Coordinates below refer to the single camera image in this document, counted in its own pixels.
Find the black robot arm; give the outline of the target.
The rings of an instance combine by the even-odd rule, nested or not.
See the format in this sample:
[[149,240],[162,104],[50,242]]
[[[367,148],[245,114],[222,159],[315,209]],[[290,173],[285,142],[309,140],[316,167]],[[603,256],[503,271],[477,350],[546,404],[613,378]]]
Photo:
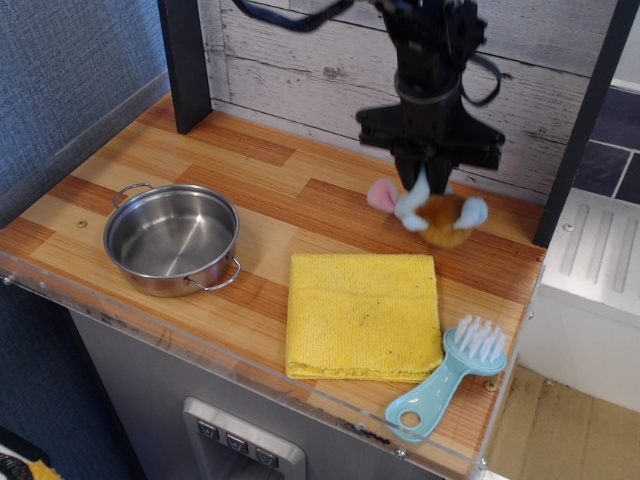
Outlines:
[[405,189],[424,174],[432,192],[444,193],[461,164],[495,170],[505,136],[465,109],[462,76],[469,62],[501,75],[477,55],[486,23],[473,1],[379,1],[396,49],[395,105],[361,110],[364,145],[388,150]]

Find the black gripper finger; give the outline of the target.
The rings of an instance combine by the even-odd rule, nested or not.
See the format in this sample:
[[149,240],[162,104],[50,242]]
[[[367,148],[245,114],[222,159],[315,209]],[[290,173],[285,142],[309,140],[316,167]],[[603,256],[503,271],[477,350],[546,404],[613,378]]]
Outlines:
[[409,147],[393,149],[395,167],[405,190],[410,191],[424,169],[424,155],[420,150]]
[[432,194],[449,192],[449,178],[453,170],[450,156],[435,155],[427,160],[427,180]]

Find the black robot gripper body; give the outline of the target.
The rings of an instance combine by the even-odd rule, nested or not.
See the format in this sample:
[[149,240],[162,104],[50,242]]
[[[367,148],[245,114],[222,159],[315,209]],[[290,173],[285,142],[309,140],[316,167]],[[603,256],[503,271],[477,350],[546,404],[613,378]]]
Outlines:
[[399,102],[359,111],[360,142],[389,151],[424,148],[452,158],[454,165],[499,166],[505,136],[475,119],[462,102],[456,77],[441,90],[429,90],[397,74]]

